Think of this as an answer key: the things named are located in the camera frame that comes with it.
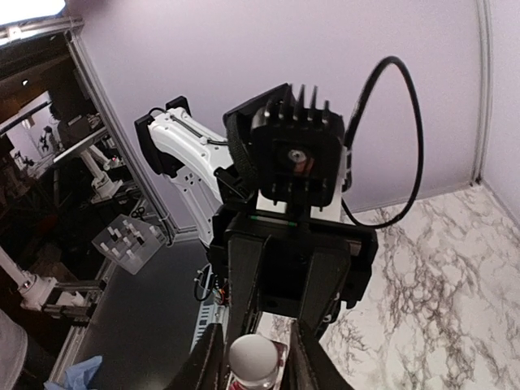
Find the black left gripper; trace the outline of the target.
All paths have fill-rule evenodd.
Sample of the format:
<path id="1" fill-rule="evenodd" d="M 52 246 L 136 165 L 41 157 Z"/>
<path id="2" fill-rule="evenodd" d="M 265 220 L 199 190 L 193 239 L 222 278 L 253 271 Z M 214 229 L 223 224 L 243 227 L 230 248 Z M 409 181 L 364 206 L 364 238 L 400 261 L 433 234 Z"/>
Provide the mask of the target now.
<path id="1" fill-rule="evenodd" d="M 221 206 L 212 228 L 209 262 L 230 308 L 226 358 L 265 312 L 299 319 L 320 337 L 340 305 L 363 298 L 379 247 L 373 228 L 237 204 Z"/>

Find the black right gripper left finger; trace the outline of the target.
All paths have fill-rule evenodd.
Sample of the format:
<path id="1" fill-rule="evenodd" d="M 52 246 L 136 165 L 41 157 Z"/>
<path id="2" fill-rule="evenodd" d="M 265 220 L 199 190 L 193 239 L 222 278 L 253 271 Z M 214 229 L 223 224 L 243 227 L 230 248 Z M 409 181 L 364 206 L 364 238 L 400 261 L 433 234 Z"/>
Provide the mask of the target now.
<path id="1" fill-rule="evenodd" d="M 223 327 L 210 323 L 170 382 L 170 389 L 224 389 L 225 353 Z"/>

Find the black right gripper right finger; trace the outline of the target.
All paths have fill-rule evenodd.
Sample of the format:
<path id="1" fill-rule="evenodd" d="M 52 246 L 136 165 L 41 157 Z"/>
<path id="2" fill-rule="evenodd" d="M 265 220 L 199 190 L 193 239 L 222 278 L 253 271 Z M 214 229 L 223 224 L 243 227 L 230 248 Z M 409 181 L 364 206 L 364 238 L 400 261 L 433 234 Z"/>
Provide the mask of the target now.
<path id="1" fill-rule="evenodd" d="M 301 320 L 290 334 L 291 389 L 353 389 L 336 369 L 310 327 Z"/>

